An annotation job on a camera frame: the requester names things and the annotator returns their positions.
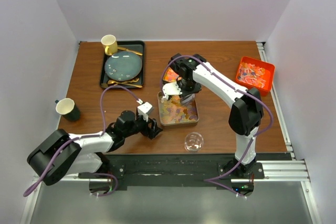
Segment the silver tin of popsicle candies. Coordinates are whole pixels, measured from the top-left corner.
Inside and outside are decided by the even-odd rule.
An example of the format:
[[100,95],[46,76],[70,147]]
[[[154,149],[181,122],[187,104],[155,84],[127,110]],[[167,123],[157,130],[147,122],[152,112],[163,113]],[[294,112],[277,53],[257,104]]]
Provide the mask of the silver tin of popsicle candies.
[[164,129],[175,129],[186,126],[196,126],[199,122],[197,103],[181,105],[180,97],[174,95],[170,100],[163,100],[162,92],[157,95],[160,124]]

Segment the clear plastic jar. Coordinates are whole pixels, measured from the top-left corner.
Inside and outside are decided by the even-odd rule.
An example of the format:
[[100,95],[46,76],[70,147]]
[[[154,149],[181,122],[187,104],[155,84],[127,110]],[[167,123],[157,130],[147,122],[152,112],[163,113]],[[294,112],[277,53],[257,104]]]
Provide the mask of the clear plastic jar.
[[198,152],[203,144],[204,139],[198,132],[191,132],[185,137],[184,147],[189,152]]

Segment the gold tin of gummy candies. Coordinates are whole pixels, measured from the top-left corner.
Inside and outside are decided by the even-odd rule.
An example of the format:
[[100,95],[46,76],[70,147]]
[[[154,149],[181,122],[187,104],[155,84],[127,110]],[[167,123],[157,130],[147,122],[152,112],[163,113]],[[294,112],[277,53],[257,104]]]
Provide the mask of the gold tin of gummy candies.
[[175,73],[171,67],[168,67],[163,76],[163,82],[175,82],[178,77],[179,75]]

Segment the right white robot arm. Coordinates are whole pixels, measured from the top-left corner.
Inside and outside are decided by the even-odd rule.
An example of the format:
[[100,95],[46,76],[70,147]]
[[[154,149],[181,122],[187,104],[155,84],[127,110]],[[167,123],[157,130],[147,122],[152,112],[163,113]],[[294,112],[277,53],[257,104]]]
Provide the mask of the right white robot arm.
[[246,178],[253,171],[256,161],[255,141],[261,134],[259,126],[267,109],[261,101],[260,92],[256,88],[248,90],[231,81],[200,55],[176,54],[170,58],[168,67],[179,77],[172,83],[161,84],[164,99],[169,100],[177,95],[181,104],[188,104],[202,87],[206,87],[228,105],[228,123],[236,134],[236,152],[233,166],[217,176],[217,179],[233,172],[239,178]]

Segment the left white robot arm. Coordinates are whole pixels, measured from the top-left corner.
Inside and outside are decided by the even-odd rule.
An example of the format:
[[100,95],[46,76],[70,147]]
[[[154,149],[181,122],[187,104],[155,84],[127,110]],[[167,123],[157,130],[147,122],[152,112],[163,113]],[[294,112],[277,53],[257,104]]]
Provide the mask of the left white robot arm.
[[140,133],[152,140],[162,131],[155,119],[146,120],[138,112],[123,111],[105,132],[76,135],[63,129],[54,131],[28,155],[27,163],[47,186],[73,173],[92,173],[103,178],[109,171],[103,153],[117,150],[127,137]]

